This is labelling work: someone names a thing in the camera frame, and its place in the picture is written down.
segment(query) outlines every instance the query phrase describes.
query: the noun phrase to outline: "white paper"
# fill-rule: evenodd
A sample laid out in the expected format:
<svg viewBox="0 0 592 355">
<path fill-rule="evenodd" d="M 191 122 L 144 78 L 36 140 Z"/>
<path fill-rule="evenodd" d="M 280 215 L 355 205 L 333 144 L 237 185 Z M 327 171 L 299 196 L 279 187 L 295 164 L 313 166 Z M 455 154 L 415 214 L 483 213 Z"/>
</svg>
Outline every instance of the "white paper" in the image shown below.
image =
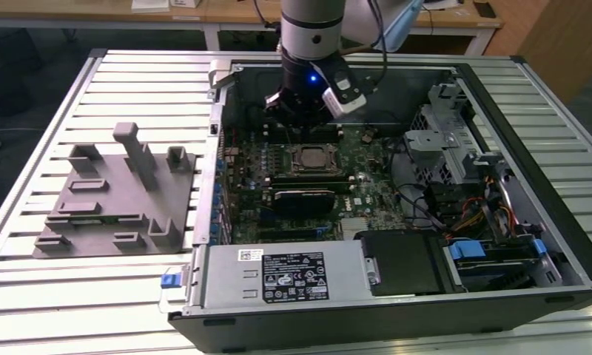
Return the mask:
<svg viewBox="0 0 592 355">
<path fill-rule="evenodd" d="M 165 13 L 169 11 L 169 0 L 133 0 L 130 11 L 133 13 Z"/>
<path fill-rule="evenodd" d="M 423 7 L 425 7 L 429 11 L 432 10 L 443 10 L 449 9 L 451 7 L 461 6 L 457 0 L 441 0 L 437 2 L 423 3 Z"/>
</svg>

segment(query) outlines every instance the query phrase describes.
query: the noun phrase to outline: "motherboard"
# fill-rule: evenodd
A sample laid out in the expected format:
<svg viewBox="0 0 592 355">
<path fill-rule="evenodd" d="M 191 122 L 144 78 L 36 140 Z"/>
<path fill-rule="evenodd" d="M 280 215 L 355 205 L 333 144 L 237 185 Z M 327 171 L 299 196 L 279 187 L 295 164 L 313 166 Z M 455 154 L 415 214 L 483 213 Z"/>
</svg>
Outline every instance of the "motherboard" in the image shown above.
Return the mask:
<svg viewBox="0 0 592 355">
<path fill-rule="evenodd" d="M 373 127 L 327 125 L 303 137 L 264 126 L 225 140 L 231 243 L 344 240 L 405 227 L 388 169 L 396 140 Z"/>
</svg>

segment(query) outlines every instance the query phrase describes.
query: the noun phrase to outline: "table leg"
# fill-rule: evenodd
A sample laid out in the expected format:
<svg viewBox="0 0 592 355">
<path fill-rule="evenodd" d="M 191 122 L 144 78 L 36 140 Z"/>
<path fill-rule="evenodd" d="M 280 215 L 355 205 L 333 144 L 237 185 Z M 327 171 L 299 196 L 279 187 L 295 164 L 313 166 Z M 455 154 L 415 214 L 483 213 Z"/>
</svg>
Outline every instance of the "table leg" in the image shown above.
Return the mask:
<svg viewBox="0 0 592 355">
<path fill-rule="evenodd" d="M 480 28 L 467 47 L 465 55 L 483 55 L 489 44 L 495 28 Z"/>
<path fill-rule="evenodd" d="M 207 40 L 207 49 L 219 51 L 219 24 L 204 24 L 204 38 Z"/>
</svg>

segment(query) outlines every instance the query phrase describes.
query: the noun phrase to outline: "barcode sticker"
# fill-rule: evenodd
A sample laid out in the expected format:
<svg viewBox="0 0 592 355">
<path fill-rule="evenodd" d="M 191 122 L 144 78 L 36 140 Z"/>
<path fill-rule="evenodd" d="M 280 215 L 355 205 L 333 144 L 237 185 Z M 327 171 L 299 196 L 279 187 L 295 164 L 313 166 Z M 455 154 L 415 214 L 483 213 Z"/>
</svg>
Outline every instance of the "barcode sticker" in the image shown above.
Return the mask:
<svg viewBox="0 0 592 355">
<path fill-rule="evenodd" d="M 263 249 L 239 249 L 237 260 L 239 261 L 260 261 L 264 256 Z"/>
</svg>

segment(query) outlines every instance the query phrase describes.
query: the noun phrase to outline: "wooden table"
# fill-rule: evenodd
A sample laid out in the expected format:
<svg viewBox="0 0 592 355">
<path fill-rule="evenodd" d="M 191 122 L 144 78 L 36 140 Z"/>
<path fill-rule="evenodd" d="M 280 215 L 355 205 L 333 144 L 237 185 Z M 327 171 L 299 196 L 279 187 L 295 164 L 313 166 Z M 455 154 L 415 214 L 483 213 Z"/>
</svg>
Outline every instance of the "wooden table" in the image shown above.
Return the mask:
<svg viewBox="0 0 592 355">
<path fill-rule="evenodd" d="M 280 0 L 259 0 L 268 21 L 280 19 Z M 411 34 L 469 36 L 467 55 L 481 55 L 503 26 L 499 18 L 483 18 L 472 0 L 460 7 L 421 11 Z M 252 0 L 203 0 L 196 9 L 172 7 L 166 13 L 130 12 L 130 0 L 0 0 L 0 27 L 201 30 L 208 50 L 219 50 L 219 31 L 267 30 Z"/>
</svg>

